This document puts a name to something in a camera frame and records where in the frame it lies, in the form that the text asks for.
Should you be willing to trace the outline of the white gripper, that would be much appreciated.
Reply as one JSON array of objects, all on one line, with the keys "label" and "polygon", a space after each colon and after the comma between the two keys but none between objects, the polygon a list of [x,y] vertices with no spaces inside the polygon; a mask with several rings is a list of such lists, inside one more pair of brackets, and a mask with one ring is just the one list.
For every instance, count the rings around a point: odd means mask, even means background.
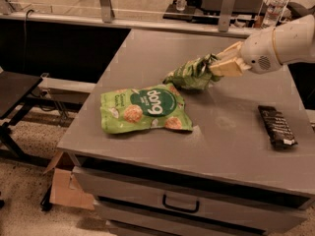
[{"label": "white gripper", "polygon": [[275,29],[261,29],[220,52],[220,60],[212,63],[210,70],[219,77],[239,77],[246,70],[255,74],[275,72],[282,67],[275,43]]}]

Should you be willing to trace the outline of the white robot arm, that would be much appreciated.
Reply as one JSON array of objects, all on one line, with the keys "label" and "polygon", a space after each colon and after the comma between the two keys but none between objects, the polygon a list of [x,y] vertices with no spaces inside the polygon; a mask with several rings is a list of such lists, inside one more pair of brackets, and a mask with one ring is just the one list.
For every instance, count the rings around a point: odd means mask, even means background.
[{"label": "white robot arm", "polygon": [[315,19],[307,15],[278,27],[252,33],[230,45],[210,66],[216,76],[238,77],[244,71],[266,74],[283,65],[315,62]]}]

